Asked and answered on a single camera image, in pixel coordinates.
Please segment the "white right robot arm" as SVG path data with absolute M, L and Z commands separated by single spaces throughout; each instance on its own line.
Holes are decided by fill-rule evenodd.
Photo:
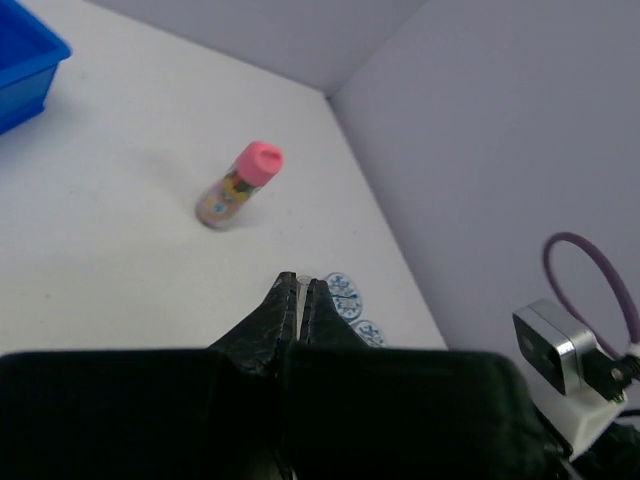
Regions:
M 638 420 L 638 408 L 622 411 L 595 443 L 572 461 L 569 443 L 539 411 L 536 415 L 547 440 L 547 470 L 542 479 L 639 478 L 639 430 L 630 423 L 619 423 L 619 420 Z

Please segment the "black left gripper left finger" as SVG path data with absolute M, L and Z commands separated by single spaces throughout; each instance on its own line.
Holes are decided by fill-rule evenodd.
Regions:
M 1 358 L 5 479 L 289 479 L 277 370 L 296 278 L 206 348 L 31 351 Z

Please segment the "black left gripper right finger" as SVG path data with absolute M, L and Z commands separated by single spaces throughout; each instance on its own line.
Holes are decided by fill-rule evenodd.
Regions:
M 326 282 L 282 366 L 282 447 L 300 479 L 542 479 L 551 457 L 516 365 L 368 346 Z

